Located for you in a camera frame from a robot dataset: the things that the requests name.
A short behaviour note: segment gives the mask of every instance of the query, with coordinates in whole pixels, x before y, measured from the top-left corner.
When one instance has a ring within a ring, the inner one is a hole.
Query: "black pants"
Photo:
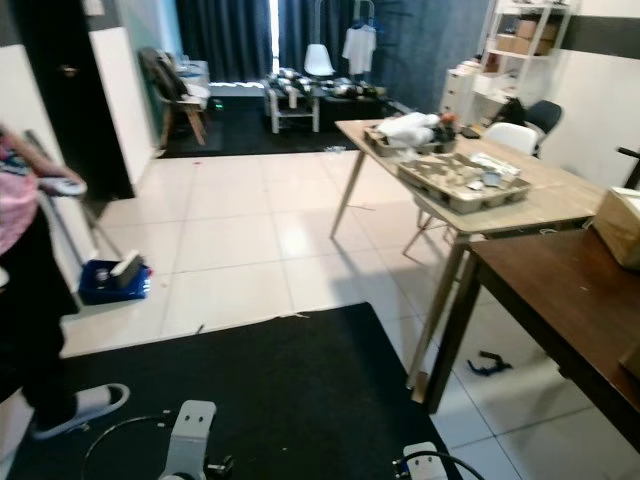
[[[22,386],[36,412],[55,412],[72,398],[60,359],[60,317],[75,305],[53,256],[41,210],[20,240],[0,256],[0,266],[10,277],[0,293],[0,395],[6,397]]]

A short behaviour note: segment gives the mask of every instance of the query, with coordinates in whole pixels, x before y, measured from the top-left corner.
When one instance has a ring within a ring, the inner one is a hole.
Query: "person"
[[[61,317],[77,309],[38,206],[37,177],[83,181],[0,124],[0,375],[9,377],[0,384],[22,386],[34,409],[31,434],[44,440],[121,407],[129,390],[109,384],[74,394],[65,382]]]

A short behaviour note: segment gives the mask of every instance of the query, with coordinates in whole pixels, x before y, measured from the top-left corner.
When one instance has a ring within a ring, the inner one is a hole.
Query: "egg carton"
[[[432,155],[423,160],[398,164],[398,177],[420,188],[458,213],[466,214],[524,200],[532,185],[519,177],[506,177],[497,187],[473,190],[468,185],[481,182],[485,172],[459,153]]]
[[[397,157],[401,150],[406,150],[407,147],[392,147],[387,142],[387,137],[378,132],[375,127],[366,127],[364,129],[364,139],[373,148],[373,150],[380,157]],[[453,152],[457,145],[456,140],[451,142],[432,142],[425,143],[418,147],[413,147],[419,155],[431,155],[432,153],[449,153]]]

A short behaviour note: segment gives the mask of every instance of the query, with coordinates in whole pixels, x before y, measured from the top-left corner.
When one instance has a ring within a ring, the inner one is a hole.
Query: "white shirt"
[[[368,25],[347,30],[342,57],[349,60],[349,74],[371,71],[371,57],[376,49],[376,30]]]

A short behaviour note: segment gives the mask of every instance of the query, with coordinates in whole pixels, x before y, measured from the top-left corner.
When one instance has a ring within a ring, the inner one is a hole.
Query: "pink shirt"
[[[36,178],[0,127],[0,255],[29,228],[38,210]]]

